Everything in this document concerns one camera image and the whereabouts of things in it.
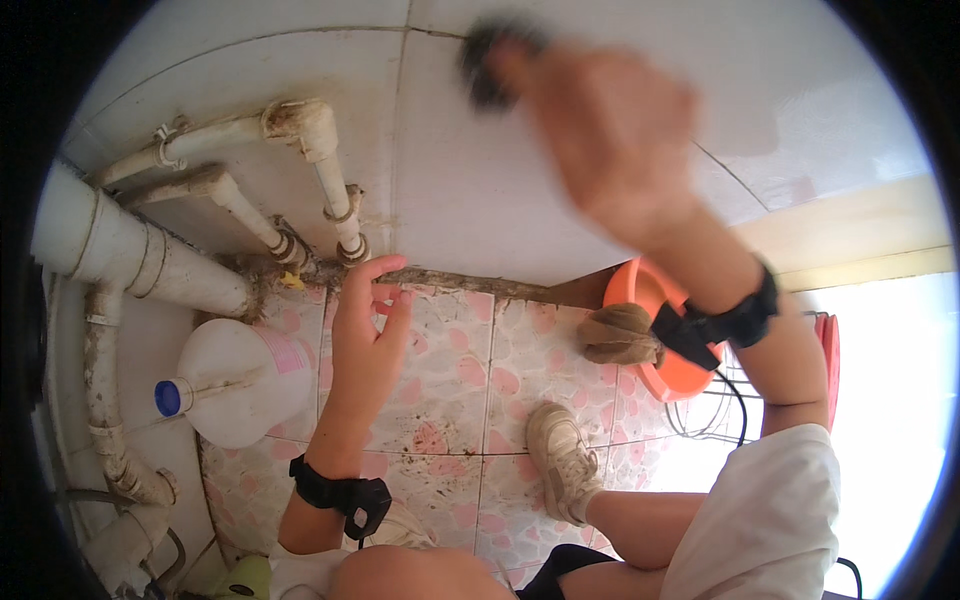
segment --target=white sneaker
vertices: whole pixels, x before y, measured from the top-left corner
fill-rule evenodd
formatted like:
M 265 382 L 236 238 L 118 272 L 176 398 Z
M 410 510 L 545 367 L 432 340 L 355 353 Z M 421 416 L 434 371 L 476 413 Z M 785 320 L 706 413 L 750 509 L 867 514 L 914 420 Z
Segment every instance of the white sneaker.
M 527 421 L 527 449 L 546 491 L 546 511 L 557 520 L 586 527 L 587 504 L 603 490 L 597 455 L 587 448 L 573 414 L 546 404 Z
M 437 544 L 430 539 L 423 529 L 423 525 L 407 507 L 395 501 L 390 504 L 390 510 L 383 517 L 380 526 L 373 535 L 364 540 L 367 546 L 403 546 L 404 548 L 436 548 Z

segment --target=rag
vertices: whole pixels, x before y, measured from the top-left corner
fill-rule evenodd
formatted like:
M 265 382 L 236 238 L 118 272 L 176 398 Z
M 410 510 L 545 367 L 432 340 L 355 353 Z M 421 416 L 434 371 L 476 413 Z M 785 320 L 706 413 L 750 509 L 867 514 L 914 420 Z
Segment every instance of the rag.
M 652 323 L 650 313 L 638 304 L 611 304 L 580 323 L 577 338 L 585 346 L 584 356 L 592 363 L 654 363 L 659 369 L 666 358 L 666 347 L 650 332 Z

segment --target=tiled floor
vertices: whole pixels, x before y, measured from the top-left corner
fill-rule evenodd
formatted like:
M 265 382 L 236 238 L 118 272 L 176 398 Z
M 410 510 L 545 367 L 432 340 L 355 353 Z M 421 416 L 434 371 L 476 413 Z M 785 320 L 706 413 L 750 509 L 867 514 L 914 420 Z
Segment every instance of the tiled floor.
M 522 586 L 558 543 L 613 555 L 591 527 L 550 518 L 523 426 L 543 402 L 577 416 L 611 490 L 706 492 L 732 444 L 680 437 L 628 368 L 594 365 L 576 348 L 586 310 L 488 294 L 414 288 L 414 322 L 403 375 L 371 427 L 363 475 L 382 477 L 443 546 L 508 569 Z M 240 450 L 201 441 L 204 486 L 218 539 L 231 556 L 269 553 L 303 452 L 332 378 L 330 326 L 336 294 L 271 297 L 264 322 L 301 338 L 319 357 L 317 401 Z M 727 432 L 727 399 L 677 405 L 687 430 Z M 734 420 L 740 423 L 739 415 Z

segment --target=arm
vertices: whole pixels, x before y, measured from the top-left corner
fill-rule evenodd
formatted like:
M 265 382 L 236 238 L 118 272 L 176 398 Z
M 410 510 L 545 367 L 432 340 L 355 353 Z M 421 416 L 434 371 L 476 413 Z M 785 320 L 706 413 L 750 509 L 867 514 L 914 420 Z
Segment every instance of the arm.
M 360 476 L 367 430 L 399 378 L 412 297 L 372 280 L 405 264 L 402 256 L 381 256 L 355 267 L 344 281 L 333 321 L 333 382 L 303 459 L 327 479 Z M 371 321 L 374 312 L 387 315 L 382 334 Z M 343 534 L 343 515 L 315 508 L 294 491 L 277 541 L 293 554 L 314 554 L 339 548 Z
M 761 269 L 689 186 L 696 97 L 622 49 L 555 43 L 535 58 L 500 42 L 496 77 L 532 113 L 573 203 L 621 244 L 644 253 L 709 314 L 759 288 Z M 762 435 L 827 424 L 826 364 L 795 302 L 763 340 L 737 353 L 764 397 Z

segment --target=hand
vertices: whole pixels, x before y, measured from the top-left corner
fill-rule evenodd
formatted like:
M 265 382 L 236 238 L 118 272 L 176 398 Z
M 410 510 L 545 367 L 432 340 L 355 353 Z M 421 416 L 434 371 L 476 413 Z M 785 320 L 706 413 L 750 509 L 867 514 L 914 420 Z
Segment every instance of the hand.
M 531 58 L 503 41 L 488 65 L 533 113 L 573 203 L 616 240 L 646 252 L 696 207 L 689 87 L 622 48 L 561 42 Z
M 364 429 L 399 379 L 413 302 L 410 292 L 372 281 L 406 264 L 406 258 L 394 254 L 350 270 L 333 320 L 333 382 L 327 406 L 365 423 Z M 383 333 L 371 321 L 377 313 L 387 315 Z

